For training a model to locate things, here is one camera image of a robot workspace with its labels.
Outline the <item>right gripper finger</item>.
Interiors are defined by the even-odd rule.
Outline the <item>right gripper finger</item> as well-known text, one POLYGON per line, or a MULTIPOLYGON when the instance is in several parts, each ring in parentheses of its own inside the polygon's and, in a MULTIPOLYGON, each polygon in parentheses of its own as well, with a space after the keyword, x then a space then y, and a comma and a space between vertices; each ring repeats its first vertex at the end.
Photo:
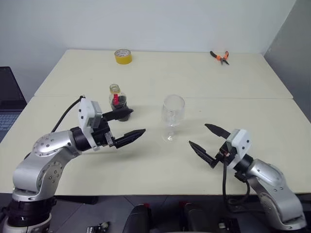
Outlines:
POLYGON ((230 132, 226 131, 225 129, 213 125, 213 124, 205 124, 205 126, 215 135, 217 135, 218 137, 222 137, 224 139, 228 139, 228 137, 230 136, 230 132))
POLYGON ((203 159, 205 162, 207 162, 211 168, 215 168, 215 166, 217 165, 217 161, 216 159, 212 158, 210 155, 208 155, 206 153, 206 150, 204 150, 201 146, 199 146, 198 144, 189 141, 189 144, 191 146, 191 148, 194 150, 194 152, 201 158, 203 159))

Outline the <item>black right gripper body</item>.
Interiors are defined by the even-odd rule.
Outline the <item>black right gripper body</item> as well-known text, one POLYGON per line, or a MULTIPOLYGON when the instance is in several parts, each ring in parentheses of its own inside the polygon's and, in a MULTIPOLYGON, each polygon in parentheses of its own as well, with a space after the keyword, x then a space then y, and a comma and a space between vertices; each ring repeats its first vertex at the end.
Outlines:
POLYGON ((214 161, 210 164, 212 168, 215 168, 216 165, 221 162, 229 166, 229 164, 233 161, 236 155, 236 149, 234 149, 228 141, 225 141, 223 145, 220 147, 218 153, 215 156, 214 161))

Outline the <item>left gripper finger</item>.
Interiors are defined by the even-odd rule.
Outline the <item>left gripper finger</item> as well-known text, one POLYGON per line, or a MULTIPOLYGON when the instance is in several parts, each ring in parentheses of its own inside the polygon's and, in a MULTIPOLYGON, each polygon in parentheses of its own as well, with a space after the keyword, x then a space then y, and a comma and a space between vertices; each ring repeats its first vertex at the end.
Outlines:
POLYGON ((133 111, 134 110, 130 108, 116 109, 111 112, 102 114, 102 117, 106 121, 119 120, 119 119, 127 118, 133 111))
POLYGON ((130 143, 133 143, 139 137, 141 137, 146 132, 146 129, 133 130, 124 134, 123 137, 117 138, 114 142, 114 146, 118 149, 123 146, 126 146, 130 143))

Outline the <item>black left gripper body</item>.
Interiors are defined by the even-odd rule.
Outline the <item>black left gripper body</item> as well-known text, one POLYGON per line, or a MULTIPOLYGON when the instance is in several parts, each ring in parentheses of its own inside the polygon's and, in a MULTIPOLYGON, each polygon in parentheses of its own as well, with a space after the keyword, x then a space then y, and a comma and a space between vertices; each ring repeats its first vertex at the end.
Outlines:
POLYGON ((114 146, 115 138, 106 120, 102 119, 98 128, 94 129, 93 139, 97 146, 114 146))

